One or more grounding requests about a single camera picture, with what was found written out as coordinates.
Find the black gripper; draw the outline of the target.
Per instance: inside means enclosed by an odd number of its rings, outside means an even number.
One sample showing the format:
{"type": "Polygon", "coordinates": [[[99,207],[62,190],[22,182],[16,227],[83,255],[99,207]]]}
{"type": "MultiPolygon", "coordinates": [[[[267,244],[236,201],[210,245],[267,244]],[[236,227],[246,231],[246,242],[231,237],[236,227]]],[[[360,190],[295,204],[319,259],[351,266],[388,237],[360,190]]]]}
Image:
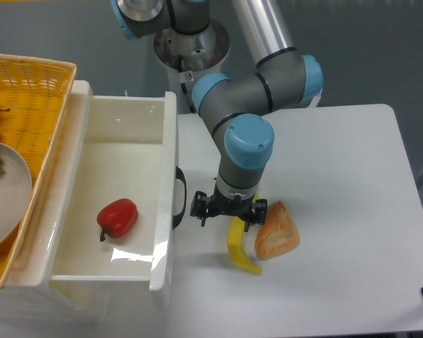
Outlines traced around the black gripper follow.
{"type": "Polygon", "coordinates": [[[207,218],[228,215],[244,221],[244,232],[248,232],[253,225],[264,225],[267,213],[266,199],[252,201],[252,197],[243,199],[240,195],[228,198],[218,187],[214,188],[211,197],[204,192],[196,191],[190,207],[190,216],[200,220],[201,227],[205,226],[207,218]]]}

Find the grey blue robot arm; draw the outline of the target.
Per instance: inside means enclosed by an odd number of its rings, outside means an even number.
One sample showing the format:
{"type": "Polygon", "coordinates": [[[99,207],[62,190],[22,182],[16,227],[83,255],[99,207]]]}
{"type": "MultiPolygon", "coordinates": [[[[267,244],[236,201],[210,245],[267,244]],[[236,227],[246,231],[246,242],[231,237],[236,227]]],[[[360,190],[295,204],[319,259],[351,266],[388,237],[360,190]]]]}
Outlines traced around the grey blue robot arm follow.
{"type": "Polygon", "coordinates": [[[128,39],[155,36],[157,58],[174,72],[173,89],[201,117],[221,155],[214,192],[195,193],[191,216],[264,224],[268,203],[255,194],[274,145],[274,129],[264,117],[310,102],[324,84],[317,60],[298,53],[278,3],[233,2],[256,66],[241,82],[217,71],[230,39],[211,17],[208,1],[112,1],[111,7],[128,39]]]}

